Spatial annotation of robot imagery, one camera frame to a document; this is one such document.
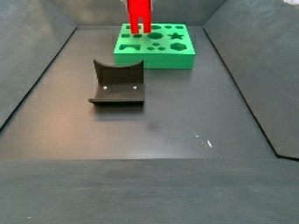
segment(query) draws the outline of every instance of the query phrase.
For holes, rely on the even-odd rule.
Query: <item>dark gray surface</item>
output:
[[[200,27],[192,70],[144,70],[144,106],[98,107],[93,59],[113,64],[118,28],[80,27],[12,121],[0,158],[273,158]]]
[[[0,222],[296,224],[299,166],[221,159],[0,162]]]
[[[116,25],[126,22],[120,0],[53,0],[78,25]],[[156,0],[153,21],[203,25],[225,0]]]
[[[0,0],[0,128],[74,28],[52,1]]]
[[[204,29],[279,155],[299,158],[299,10],[228,0]]]

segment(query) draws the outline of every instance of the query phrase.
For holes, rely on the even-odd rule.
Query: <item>white speck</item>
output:
[[[208,140],[208,145],[209,145],[209,147],[212,148],[212,145],[211,145],[211,141]]]

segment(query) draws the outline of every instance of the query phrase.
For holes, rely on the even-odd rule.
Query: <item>circular hole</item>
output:
[[[164,35],[158,32],[152,32],[146,35],[149,39],[160,39]]]
[[[152,25],[152,29],[153,29],[153,30],[160,30],[161,28],[162,28],[162,27],[161,27],[160,25],[156,25],[156,24]]]

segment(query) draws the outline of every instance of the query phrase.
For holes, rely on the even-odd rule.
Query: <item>hexagonal hole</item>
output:
[[[175,51],[183,51],[183,50],[187,49],[187,45],[180,44],[180,43],[175,43],[175,44],[170,44],[170,48],[172,48]]]
[[[152,25],[152,29],[153,29],[153,30],[160,30],[161,28],[162,28],[162,27],[161,27],[160,25],[156,25],[156,24]]]
[[[128,25],[125,28],[129,30],[130,29],[130,25]],[[137,28],[141,29],[141,25],[138,25]]]
[[[142,37],[142,34],[134,34],[133,37],[134,37],[136,39],[140,39],[140,38]]]

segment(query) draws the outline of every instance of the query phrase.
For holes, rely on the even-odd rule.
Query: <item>gray floor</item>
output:
[[[195,68],[145,70],[144,107],[94,108],[92,60],[113,64],[117,32],[76,30],[0,133],[0,158],[275,158],[200,27]]]
[[[0,223],[296,224],[293,161],[1,161]]]

